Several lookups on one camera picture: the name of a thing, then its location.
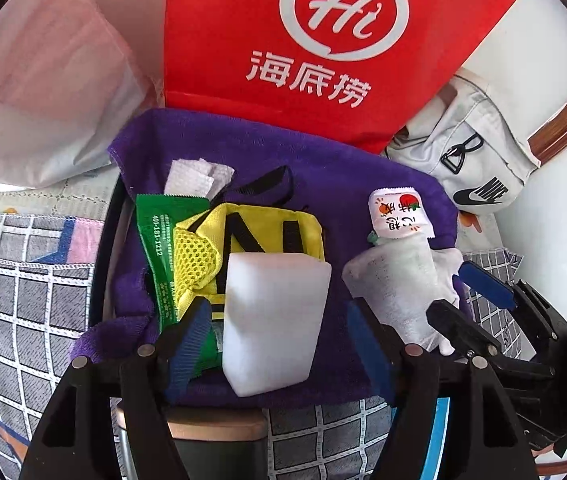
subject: white tissue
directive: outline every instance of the white tissue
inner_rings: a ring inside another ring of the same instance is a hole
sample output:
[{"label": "white tissue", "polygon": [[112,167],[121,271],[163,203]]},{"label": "white tissue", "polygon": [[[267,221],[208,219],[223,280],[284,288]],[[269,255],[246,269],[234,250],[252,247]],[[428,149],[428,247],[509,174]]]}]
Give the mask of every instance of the white tissue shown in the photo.
[{"label": "white tissue", "polygon": [[164,194],[198,196],[212,200],[232,180],[235,173],[230,166],[215,164],[200,158],[173,160],[164,187]]}]

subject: nike swoosh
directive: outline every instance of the nike swoosh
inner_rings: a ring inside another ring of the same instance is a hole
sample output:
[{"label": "nike swoosh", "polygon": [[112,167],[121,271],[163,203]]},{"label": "nike swoosh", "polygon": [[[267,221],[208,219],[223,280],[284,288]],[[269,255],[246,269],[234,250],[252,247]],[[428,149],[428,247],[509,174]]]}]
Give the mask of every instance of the nike swoosh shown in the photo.
[{"label": "nike swoosh", "polygon": [[454,195],[452,195],[452,199],[459,205],[492,205],[492,204],[500,204],[501,202],[489,202],[487,200],[473,200],[470,198],[470,193],[479,189],[479,187],[473,187],[470,189],[460,189]]}]

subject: nike logo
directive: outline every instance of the nike logo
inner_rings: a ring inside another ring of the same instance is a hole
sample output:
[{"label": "nike logo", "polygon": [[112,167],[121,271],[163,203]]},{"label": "nike logo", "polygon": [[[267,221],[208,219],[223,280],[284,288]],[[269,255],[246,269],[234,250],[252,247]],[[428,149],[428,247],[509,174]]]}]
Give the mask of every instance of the nike logo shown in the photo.
[{"label": "nike logo", "polygon": [[[491,205],[500,204],[497,202],[499,198],[508,192],[508,188],[497,178],[493,177],[486,182],[483,186],[471,187],[470,189],[460,189],[453,196],[452,199],[459,205]],[[471,198],[470,195],[474,193],[482,200]]]}]

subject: red paper bag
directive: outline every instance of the red paper bag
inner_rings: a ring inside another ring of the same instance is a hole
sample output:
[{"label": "red paper bag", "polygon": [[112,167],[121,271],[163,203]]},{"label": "red paper bag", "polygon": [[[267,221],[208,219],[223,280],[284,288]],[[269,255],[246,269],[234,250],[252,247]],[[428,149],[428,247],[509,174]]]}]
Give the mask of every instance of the red paper bag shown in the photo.
[{"label": "red paper bag", "polygon": [[515,0],[168,0],[166,105],[379,153]]}]

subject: white foam block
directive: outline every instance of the white foam block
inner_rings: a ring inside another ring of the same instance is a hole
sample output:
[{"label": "white foam block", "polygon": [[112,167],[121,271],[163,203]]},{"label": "white foam block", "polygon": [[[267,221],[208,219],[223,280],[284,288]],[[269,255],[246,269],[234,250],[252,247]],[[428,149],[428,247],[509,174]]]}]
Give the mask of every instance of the white foam block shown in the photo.
[{"label": "white foam block", "polygon": [[308,378],[332,267],[295,253],[232,253],[224,309],[224,373],[247,397]]}]

